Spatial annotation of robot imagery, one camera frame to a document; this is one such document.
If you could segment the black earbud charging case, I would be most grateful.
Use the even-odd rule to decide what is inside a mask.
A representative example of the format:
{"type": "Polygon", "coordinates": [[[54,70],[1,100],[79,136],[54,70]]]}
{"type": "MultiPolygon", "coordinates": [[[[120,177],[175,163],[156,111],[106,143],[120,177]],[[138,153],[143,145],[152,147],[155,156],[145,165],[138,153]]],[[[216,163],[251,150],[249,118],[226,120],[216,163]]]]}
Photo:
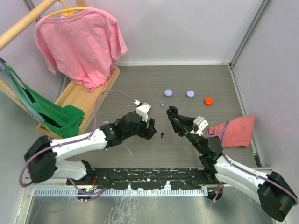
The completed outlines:
{"type": "Polygon", "coordinates": [[[177,114],[178,114],[178,109],[175,106],[170,106],[167,110],[166,110],[166,114],[167,116],[170,116],[172,118],[176,118],[177,114]]]}

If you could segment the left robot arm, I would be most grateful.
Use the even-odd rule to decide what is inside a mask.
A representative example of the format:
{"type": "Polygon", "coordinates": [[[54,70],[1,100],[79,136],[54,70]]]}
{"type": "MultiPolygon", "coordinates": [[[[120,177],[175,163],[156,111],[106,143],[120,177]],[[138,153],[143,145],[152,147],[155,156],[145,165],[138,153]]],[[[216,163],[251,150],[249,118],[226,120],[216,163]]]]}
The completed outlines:
{"type": "Polygon", "coordinates": [[[41,136],[25,153],[24,159],[32,183],[62,177],[88,185],[93,181],[93,171],[89,163],[72,162],[68,158],[120,145],[132,136],[150,140],[156,132],[153,118],[145,121],[136,112],[129,112],[114,123],[103,125],[87,134],[58,140],[49,140],[47,136],[41,136]]]}

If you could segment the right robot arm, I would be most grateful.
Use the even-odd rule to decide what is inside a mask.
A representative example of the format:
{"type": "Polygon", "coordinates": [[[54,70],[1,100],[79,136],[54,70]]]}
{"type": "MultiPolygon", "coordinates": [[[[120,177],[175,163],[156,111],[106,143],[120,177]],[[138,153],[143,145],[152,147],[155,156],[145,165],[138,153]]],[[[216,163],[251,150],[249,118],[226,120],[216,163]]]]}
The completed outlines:
{"type": "Polygon", "coordinates": [[[200,160],[205,170],[205,179],[211,184],[228,184],[248,195],[261,205],[271,218],[282,222],[299,201],[296,194],[277,172],[267,174],[242,165],[223,152],[220,138],[204,135],[207,127],[204,117],[186,117],[178,114],[171,106],[166,111],[175,133],[186,137],[200,153],[200,160]]]}

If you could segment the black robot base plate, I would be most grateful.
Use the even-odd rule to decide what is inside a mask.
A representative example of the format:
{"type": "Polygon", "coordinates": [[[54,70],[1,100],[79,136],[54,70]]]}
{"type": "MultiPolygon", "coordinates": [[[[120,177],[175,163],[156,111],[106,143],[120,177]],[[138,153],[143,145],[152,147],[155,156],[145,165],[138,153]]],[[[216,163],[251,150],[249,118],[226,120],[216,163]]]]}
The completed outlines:
{"type": "Polygon", "coordinates": [[[98,189],[162,190],[169,184],[171,190],[193,190],[216,186],[219,181],[200,168],[96,168],[91,176],[74,183],[94,185],[98,189]]]}

